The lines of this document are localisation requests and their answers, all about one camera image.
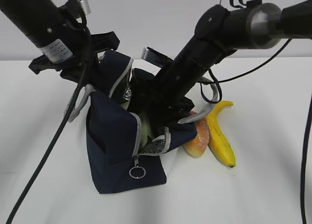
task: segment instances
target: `white label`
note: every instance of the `white label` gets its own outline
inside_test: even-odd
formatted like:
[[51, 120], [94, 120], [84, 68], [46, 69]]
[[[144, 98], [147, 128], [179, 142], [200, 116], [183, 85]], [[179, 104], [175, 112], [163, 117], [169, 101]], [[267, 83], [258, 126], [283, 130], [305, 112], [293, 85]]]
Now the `white label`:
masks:
[[53, 64], [61, 63], [73, 56], [71, 50], [60, 39], [40, 48], [40, 50]]

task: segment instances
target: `white wall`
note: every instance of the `white wall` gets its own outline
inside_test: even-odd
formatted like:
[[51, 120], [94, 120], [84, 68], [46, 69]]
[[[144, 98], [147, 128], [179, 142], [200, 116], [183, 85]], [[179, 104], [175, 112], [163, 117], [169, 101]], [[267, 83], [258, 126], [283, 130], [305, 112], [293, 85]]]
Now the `white wall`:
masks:
[[[54, 0], [60, 6], [62, 0]], [[114, 30], [121, 40], [119, 51], [138, 58], [144, 46], [174, 57], [191, 38], [199, 17], [219, 0], [89, 0], [92, 33]], [[305, 0], [263, 0], [281, 8]], [[229, 0], [222, 5], [231, 9]], [[266, 51], [239, 51], [236, 57], [267, 57]], [[31, 60], [40, 55], [30, 41], [0, 13], [0, 60]], [[312, 56], [310, 40], [292, 41], [281, 56]]]

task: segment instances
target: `metal ring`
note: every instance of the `metal ring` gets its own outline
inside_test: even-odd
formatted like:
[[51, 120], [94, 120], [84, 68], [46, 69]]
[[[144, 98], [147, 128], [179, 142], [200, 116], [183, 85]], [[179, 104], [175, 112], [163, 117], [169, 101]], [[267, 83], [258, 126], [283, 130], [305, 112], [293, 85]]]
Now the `metal ring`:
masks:
[[[141, 169], [141, 170], [143, 170], [143, 175], [142, 176], [134, 176], [134, 175], [132, 175], [132, 170], [134, 170], [134, 169]], [[142, 167], [142, 166], [137, 166], [137, 167], [133, 167], [133, 168], [131, 168], [130, 170], [129, 170], [129, 175], [130, 175], [130, 177], [131, 178], [133, 178], [133, 179], [142, 179], [142, 178], [144, 178], [145, 177], [145, 175], [146, 175], [146, 170], [144, 169], [144, 167]]]

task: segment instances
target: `yellow banana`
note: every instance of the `yellow banana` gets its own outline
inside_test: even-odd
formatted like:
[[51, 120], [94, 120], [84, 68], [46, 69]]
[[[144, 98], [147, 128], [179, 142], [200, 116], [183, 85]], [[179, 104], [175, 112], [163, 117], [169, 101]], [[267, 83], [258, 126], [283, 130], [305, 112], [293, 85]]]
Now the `yellow banana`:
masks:
[[210, 130], [209, 147], [215, 157], [224, 165], [233, 168], [236, 165], [235, 154], [223, 135], [217, 115], [224, 107], [233, 106], [231, 101], [220, 101], [214, 106], [214, 109], [206, 116], [206, 120]]

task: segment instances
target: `bag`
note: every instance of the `bag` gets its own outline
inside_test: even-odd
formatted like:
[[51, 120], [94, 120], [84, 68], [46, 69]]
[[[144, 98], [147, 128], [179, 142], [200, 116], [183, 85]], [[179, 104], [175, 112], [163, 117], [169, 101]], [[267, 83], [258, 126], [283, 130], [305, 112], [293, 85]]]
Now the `bag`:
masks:
[[[90, 94], [87, 151], [92, 179], [100, 194], [165, 184], [165, 172], [172, 165], [177, 148], [197, 135], [193, 123], [181, 125], [178, 131], [166, 126], [144, 148], [139, 147], [145, 130], [141, 119], [116, 101], [120, 97], [118, 91], [125, 89], [123, 81], [130, 74], [132, 63], [130, 57], [121, 53], [106, 52], [100, 63], [100, 70], [105, 73], [105, 92], [96, 90]], [[151, 75], [135, 69], [133, 77], [137, 72]]]

